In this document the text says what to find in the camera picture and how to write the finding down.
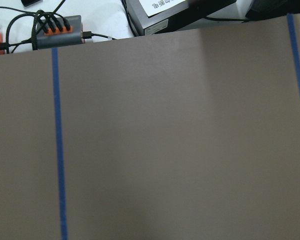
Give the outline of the black equipment box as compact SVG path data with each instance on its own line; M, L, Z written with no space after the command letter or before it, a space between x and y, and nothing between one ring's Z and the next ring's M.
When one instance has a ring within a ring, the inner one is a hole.
M235 0L123 0L133 35L147 36L177 31L235 4Z

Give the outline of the small black flat device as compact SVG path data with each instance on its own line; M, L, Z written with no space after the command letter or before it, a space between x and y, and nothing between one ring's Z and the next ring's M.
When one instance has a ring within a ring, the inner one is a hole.
M41 0L21 0L22 5L27 8L33 4L40 2Z

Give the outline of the black power strip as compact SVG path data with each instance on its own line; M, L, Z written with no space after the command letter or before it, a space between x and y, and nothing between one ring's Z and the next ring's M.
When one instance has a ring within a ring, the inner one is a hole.
M80 45L84 44L83 39L83 24L81 15L73 15L62 17L55 17L51 19L51 25L53 25L55 31L52 31L51 27L47 25L47 32L41 30L36 35L36 48L49 49L64 46Z

